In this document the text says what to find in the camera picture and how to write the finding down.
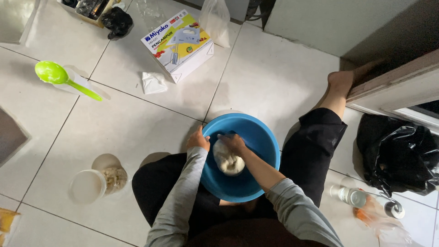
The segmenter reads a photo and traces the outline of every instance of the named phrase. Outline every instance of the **hand mixer image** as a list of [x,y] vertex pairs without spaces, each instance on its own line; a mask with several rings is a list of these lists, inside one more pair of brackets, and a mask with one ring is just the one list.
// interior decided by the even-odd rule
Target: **hand mixer image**
[[175,32],[171,42],[175,44],[174,52],[171,54],[171,63],[177,65],[180,59],[178,55],[178,44],[200,44],[200,29],[193,27],[179,29]]

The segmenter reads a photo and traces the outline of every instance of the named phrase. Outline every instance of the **green plastic spoon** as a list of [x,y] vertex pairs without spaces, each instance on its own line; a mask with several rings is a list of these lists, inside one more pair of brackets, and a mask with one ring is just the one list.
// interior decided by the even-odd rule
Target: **green plastic spoon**
[[59,64],[52,61],[40,61],[35,65],[35,73],[43,82],[52,84],[67,84],[74,87],[81,93],[89,96],[97,101],[102,101],[102,98],[90,89],[83,87],[72,81],[67,71]]

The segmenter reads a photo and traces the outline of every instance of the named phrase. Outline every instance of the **dough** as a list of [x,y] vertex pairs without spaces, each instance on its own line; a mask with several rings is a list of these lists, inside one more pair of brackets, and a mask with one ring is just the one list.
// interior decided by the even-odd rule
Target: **dough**
[[227,176],[238,176],[245,167],[244,160],[230,152],[221,140],[213,145],[213,158],[219,170]]

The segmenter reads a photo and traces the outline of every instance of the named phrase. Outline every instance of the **miyako logo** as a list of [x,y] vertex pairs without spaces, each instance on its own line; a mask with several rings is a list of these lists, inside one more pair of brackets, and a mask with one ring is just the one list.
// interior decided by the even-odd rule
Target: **miyako logo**
[[168,27],[169,27],[168,24],[166,24],[165,26],[160,26],[160,29],[159,29],[159,30],[157,30],[157,31],[155,31],[155,32],[152,32],[149,36],[146,36],[145,40],[146,40],[146,41],[150,41],[151,38],[153,38],[153,37],[156,36],[156,35],[159,35],[160,32],[162,32],[163,30],[165,30],[165,29],[168,28]]

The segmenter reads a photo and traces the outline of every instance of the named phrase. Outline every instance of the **hand mixer box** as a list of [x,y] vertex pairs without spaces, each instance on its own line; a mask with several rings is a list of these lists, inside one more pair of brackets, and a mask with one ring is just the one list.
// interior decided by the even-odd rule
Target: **hand mixer box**
[[141,41],[175,83],[213,56],[213,40],[186,10],[180,11]]

